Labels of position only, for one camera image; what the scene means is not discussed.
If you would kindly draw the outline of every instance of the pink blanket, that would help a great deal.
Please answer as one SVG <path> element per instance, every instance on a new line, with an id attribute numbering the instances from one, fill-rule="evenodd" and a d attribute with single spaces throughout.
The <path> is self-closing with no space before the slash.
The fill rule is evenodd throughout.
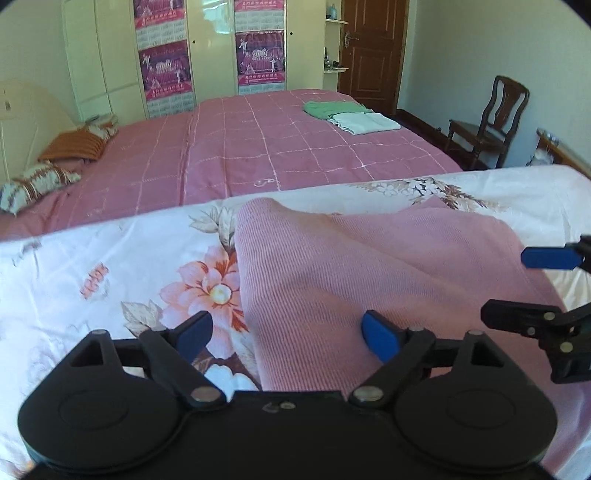
<path id="1" fill-rule="evenodd" d="M 352 98 L 322 90 L 236 96 L 123 127 L 78 184 L 17 219 L 0 212 L 0 240 L 248 193 L 460 171 L 409 130 L 354 137 L 304 113 L 310 100 Z"/>
<path id="2" fill-rule="evenodd" d="M 440 338 L 486 330 L 489 299 L 562 306 L 503 222 L 453 211 L 439 199 L 388 215 L 329 216 L 257 199 L 238 214 L 242 305 L 268 390 L 351 391 L 380 367 L 365 345 L 368 309 Z M 560 424 L 545 458 L 559 468 L 582 441 L 589 384 L 554 385 L 535 340 L 487 331 L 551 398 Z"/>

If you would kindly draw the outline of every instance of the bottle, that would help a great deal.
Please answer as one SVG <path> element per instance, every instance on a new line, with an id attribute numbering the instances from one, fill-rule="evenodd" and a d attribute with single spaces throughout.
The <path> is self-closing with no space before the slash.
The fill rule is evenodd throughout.
<path id="1" fill-rule="evenodd" d="M 325 71 L 332 70 L 332 65 L 330 64 L 328 48 L 324 48 L 324 70 Z"/>

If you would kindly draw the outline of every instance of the wooden door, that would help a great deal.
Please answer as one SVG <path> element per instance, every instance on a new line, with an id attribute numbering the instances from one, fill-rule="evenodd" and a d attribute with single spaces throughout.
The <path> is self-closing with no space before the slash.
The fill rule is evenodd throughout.
<path id="1" fill-rule="evenodd" d="M 407 17 L 408 0 L 343 0 L 339 91 L 384 115 L 396 112 Z"/>

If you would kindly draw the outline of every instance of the door handle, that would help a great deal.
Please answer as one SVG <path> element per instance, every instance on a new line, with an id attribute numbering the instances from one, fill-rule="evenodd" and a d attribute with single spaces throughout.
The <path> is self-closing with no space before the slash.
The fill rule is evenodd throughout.
<path id="1" fill-rule="evenodd" d="M 359 37 L 352 35 L 351 32 L 345 33 L 345 45 L 344 45 L 345 48 L 349 48 L 349 44 L 351 43 L 351 40 L 359 40 Z"/>

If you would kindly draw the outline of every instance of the folded white towel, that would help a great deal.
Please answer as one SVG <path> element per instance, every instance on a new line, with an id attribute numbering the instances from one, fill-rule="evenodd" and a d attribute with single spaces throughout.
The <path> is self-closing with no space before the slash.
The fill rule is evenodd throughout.
<path id="1" fill-rule="evenodd" d="M 390 120 L 380 113 L 338 113 L 333 115 L 329 121 L 353 135 L 387 132 L 402 128 L 398 122 Z"/>

